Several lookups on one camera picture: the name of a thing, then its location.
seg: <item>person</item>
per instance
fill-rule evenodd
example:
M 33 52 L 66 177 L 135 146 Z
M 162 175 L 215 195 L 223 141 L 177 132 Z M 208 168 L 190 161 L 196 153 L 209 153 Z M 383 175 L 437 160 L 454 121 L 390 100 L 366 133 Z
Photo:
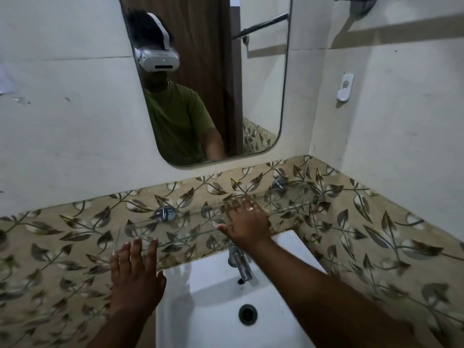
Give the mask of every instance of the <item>person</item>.
M 421 347 L 405 326 L 356 290 L 278 246 L 256 203 L 244 198 L 225 207 L 232 223 L 218 229 L 253 258 L 316 347 Z M 145 265 L 140 239 L 111 258 L 111 314 L 88 348 L 136 346 L 166 287 L 162 271 L 156 275 L 157 245 L 154 240 L 149 246 Z
M 156 18 L 174 42 L 165 23 Z M 131 10 L 128 24 L 136 48 L 165 50 L 165 33 L 147 12 Z M 166 71 L 148 72 L 141 65 L 138 69 L 161 156 L 180 166 L 224 159 L 224 142 L 198 93 L 169 80 Z

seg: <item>faucet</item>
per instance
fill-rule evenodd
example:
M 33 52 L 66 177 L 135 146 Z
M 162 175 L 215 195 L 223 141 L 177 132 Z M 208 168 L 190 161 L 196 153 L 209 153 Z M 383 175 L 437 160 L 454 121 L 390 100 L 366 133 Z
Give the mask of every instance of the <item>faucet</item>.
M 229 247 L 229 265 L 239 269 L 242 281 L 245 283 L 253 278 L 252 270 L 245 253 L 234 243 Z

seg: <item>white vr headset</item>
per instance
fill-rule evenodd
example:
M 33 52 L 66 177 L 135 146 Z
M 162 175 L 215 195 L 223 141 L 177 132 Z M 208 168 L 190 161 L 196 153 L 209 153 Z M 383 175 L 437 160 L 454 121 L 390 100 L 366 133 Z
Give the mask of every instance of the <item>white vr headset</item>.
M 160 22 L 158 17 L 153 13 L 148 13 L 158 25 L 164 37 L 164 49 L 158 49 L 154 46 L 144 46 L 135 49 L 138 63 L 147 72 L 174 72 L 179 66 L 179 54 L 171 47 L 169 34 Z

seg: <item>washbasin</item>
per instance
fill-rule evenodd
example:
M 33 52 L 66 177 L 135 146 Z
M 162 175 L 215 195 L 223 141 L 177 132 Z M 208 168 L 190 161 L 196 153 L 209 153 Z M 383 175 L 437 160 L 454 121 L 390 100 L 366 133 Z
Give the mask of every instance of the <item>washbasin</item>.
M 294 231 L 273 239 L 325 273 Z M 243 283 L 228 258 L 228 251 L 222 251 L 164 271 L 167 286 L 156 309 L 156 346 L 314 347 L 257 264 L 249 258 L 253 279 Z

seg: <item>olive green shirt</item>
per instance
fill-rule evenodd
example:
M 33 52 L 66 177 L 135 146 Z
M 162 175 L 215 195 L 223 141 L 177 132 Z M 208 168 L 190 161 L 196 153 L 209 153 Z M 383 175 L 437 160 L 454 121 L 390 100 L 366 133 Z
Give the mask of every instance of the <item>olive green shirt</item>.
M 204 162 L 206 156 L 198 137 L 215 125 L 197 92 L 169 83 L 160 93 L 144 90 L 158 150 L 173 165 Z

